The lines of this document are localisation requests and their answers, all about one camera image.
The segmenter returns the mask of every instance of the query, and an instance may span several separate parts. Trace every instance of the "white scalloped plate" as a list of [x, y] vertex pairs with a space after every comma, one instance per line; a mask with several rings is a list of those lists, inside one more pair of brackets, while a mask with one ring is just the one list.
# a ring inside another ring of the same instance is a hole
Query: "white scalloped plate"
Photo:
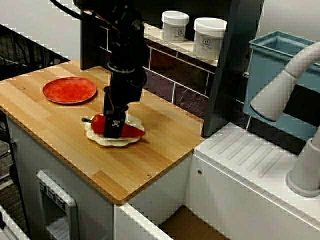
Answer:
[[[130, 114], [126, 114], [125, 123], [129, 124], [131, 126], [134, 126], [142, 131], [145, 130], [145, 128], [141, 125], [141, 121], [131, 116]], [[84, 125], [84, 129], [86, 130], [86, 136], [88, 139], [92, 141], [96, 141], [97, 144], [102, 146], [115, 146], [115, 147], [123, 147], [125, 145], [128, 145], [129, 143], [137, 142], [141, 136], [133, 136], [133, 137], [119, 137], [119, 138], [108, 138], [101, 135], [96, 134], [92, 128], [91, 123], [87, 122]]]

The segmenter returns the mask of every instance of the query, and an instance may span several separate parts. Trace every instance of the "butcher block counter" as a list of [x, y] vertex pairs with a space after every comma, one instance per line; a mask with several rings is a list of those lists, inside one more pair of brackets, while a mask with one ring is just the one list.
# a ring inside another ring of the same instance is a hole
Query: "butcher block counter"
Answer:
[[[47, 100], [43, 86], [63, 77], [92, 81], [97, 93], [78, 105]], [[0, 82], [0, 110], [113, 204], [122, 205], [192, 153], [204, 139], [203, 120], [146, 91], [128, 113], [141, 120], [145, 135], [124, 147], [101, 146], [86, 137], [81, 118], [102, 114], [111, 73], [80, 60]]]

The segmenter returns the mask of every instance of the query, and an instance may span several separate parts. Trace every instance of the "white cabinet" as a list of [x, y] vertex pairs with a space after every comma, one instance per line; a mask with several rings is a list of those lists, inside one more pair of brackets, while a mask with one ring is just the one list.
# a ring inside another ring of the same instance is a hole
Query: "white cabinet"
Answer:
[[[167, 195], [173, 197], [166, 201]], [[320, 238], [315, 227], [192, 155], [125, 205], [115, 206], [114, 239], [171, 240], [157, 226], [181, 205], [230, 240]]]
[[113, 204], [20, 126], [9, 118], [7, 121], [14, 141], [13, 155], [32, 239], [48, 240], [48, 224], [57, 217], [70, 216], [57, 205], [58, 201], [54, 202], [41, 191], [37, 174], [42, 171], [74, 199], [79, 240], [112, 240]]

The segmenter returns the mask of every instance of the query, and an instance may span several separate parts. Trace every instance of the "black robotic arm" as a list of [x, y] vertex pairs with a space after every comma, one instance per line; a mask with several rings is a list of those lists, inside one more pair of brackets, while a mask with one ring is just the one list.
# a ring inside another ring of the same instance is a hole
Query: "black robotic arm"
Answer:
[[73, 0], [85, 17], [51, 0], [58, 8], [82, 21], [97, 16], [106, 23], [112, 37], [110, 85], [104, 88], [103, 115], [106, 138], [119, 138], [126, 119], [128, 104], [138, 102], [147, 76], [143, 63], [149, 51], [144, 41], [144, 20], [130, 0]]

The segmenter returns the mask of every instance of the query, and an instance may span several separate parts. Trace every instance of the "black frame post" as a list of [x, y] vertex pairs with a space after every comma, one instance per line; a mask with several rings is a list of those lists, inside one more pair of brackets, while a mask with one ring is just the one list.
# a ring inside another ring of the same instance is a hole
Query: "black frame post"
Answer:
[[240, 79], [250, 60], [249, 41], [256, 36], [264, 0], [233, 0], [201, 136], [208, 138], [229, 123]]

